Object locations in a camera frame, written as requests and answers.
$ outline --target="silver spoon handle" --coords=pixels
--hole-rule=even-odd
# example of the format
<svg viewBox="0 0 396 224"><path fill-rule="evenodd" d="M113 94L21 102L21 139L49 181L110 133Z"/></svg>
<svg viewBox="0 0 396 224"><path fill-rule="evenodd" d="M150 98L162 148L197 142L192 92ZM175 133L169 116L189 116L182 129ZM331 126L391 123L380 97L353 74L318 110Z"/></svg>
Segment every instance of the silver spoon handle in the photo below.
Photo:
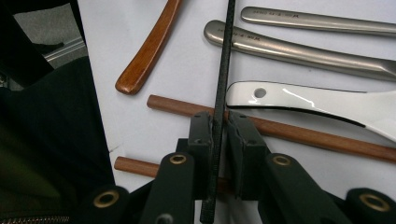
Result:
<svg viewBox="0 0 396 224"><path fill-rule="evenodd" d="M241 18L246 22L274 26L396 37L396 24L379 21L362 21L264 7L245 7L242 9Z"/></svg>
<svg viewBox="0 0 396 224"><path fill-rule="evenodd" d="M210 21L205 27L205 38L221 46L224 22ZM385 59L363 57L317 49L258 35L250 31L233 28L233 49L264 58L287 63L297 63L345 74L396 81L396 62Z"/></svg>

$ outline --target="brown wooden handle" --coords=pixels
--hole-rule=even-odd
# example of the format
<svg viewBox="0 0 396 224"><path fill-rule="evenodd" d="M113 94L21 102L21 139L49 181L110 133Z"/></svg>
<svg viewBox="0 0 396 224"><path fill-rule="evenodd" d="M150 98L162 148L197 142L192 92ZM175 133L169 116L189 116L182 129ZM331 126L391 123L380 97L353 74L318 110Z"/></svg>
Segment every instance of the brown wooden handle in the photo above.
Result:
<svg viewBox="0 0 396 224"><path fill-rule="evenodd" d="M117 80L118 91L125 94L137 94L140 91L163 51L181 2L182 0L168 0L145 43Z"/></svg>

